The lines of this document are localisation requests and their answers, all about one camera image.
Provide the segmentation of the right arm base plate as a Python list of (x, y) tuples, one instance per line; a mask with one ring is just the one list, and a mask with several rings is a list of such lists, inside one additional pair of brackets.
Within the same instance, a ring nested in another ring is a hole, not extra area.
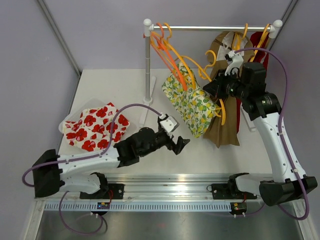
[(256, 200), (258, 197), (253, 193), (241, 192), (232, 189), (227, 183), (212, 183), (206, 187), (214, 200)]

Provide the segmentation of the orange hanger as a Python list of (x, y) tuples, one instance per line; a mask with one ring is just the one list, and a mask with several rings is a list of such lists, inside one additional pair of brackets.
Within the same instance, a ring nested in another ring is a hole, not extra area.
[[(156, 33), (155, 25), (158, 27), (157, 29), (160, 30), (160, 34)], [(161, 24), (157, 22), (153, 24), (150, 19), (145, 19), (144, 21), (144, 38), (149, 37), (149, 45), (154, 49), (154, 51), (158, 54), (161, 58), (163, 63), (167, 66), (170, 72), (173, 74), (174, 77), (178, 80), (181, 84), (182, 89), (184, 91), (187, 90), (186, 81), (180, 72), (176, 61), (171, 55), (171, 52), (175, 53), (178, 59), (181, 61), (181, 56), (177, 53), (177, 51), (170, 45), (169, 39), (172, 37), (172, 30), (168, 23)]]

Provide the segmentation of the lemon print skirt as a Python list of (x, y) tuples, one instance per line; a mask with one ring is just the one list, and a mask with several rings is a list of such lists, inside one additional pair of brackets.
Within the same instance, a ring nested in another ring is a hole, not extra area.
[(187, 71), (182, 62), (179, 62), (177, 67), (185, 80), (187, 90), (183, 89), (175, 74), (171, 73), (162, 84), (162, 91), (180, 114), (192, 135), (199, 138), (208, 130), (211, 121), (220, 116), (222, 109), (198, 84), (193, 88), (190, 76), (193, 71)]

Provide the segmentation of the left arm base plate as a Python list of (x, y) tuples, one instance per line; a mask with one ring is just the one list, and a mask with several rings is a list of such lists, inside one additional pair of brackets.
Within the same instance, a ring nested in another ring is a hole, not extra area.
[(79, 198), (82, 200), (122, 200), (124, 188), (124, 184), (109, 183), (107, 186), (102, 186), (100, 190), (92, 194), (81, 192)]

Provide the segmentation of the tan corduroy skirt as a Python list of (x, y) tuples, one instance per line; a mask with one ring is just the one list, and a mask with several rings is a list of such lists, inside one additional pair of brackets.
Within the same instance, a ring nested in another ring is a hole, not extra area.
[[(214, 78), (218, 70), (224, 70), (228, 67), (225, 55), (232, 50), (234, 34), (235, 32), (232, 31), (224, 31), (210, 45), (209, 49), (216, 54), (216, 64), (214, 65), (216, 70), (213, 71)], [(242, 41), (240, 49), (251, 48), (252, 46), (252, 42), (246, 37)], [(225, 124), (221, 125), (222, 119), (220, 117), (213, 118), (203, 137), (214, 143), (217, 148), (225, 145), (239, 146), (237, 134), (240, 126), (241, 102), (235, 97), (229, 96), (223, 99), (223, 103), (226, 112)]]

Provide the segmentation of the yellow hanger of tan skirt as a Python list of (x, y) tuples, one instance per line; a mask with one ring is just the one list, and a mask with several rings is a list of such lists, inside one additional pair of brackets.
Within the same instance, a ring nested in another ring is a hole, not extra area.
[(232, 40), (232, 45), (231, 45), (231, 49), (234, 51), (240, 50), (241, 49), (241, 44), (243, 42), (243, 40), (246, 38), (247, 32), (248, 32), (248, 23), (246, 23), (244, 25), (244, 32), (241, 34), (239, 32), (235, 32), (234, 33), (234, 37)]

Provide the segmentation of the red poppy skirt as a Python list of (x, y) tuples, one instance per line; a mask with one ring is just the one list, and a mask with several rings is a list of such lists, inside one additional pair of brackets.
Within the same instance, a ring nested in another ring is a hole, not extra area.
[(78, 121), (63, 123), (63, 136), (69, 145), (94, 152), (105, 149), (110, 139), (118, 143), (130, 126), (129, 120), (120, 114), (111, 128), (112, 120), (119, 110), (112, 102), (104, 106), (87, 108), (82, 111)]

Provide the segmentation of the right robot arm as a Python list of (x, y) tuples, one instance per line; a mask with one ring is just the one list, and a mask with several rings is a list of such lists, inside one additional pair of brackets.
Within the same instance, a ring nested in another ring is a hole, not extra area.
[(271, 165), (272, 177), (257, 178), (249, 173), (230, 176), (227, 193), (239, 198), (244, 192), (260, 196), (268, 206), (303, 198), (317, 186), (314, 176), (307, 176), (286, 135), (277, 96), (266, 91), (267, 71), (261, 63), (246, 62), (230, 73), (220, 69), (204, 90), (216, 98), (234, 97), (259, 132)]

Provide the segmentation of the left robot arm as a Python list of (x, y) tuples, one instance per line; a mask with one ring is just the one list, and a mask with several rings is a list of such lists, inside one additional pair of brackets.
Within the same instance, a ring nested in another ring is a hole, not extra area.
[(128, 167), (162, 147), (178, 155), (189, 142), (189, 139), (181, 136), (174, 142), (164, 129), (154, 132), (151, 128), (143, 127), (111, 146), (103, 155), (80, 155), (75, 161), (65, 162), (66, 157), (58, 155), (55, 149), (46, 150), (32, 166), (35, 197), (50, 197), (58, 192), (79, 192), (82, 199), (105, 198), (109, 191), (108, 180), (104, 174), (97, 172), (98, 169)]

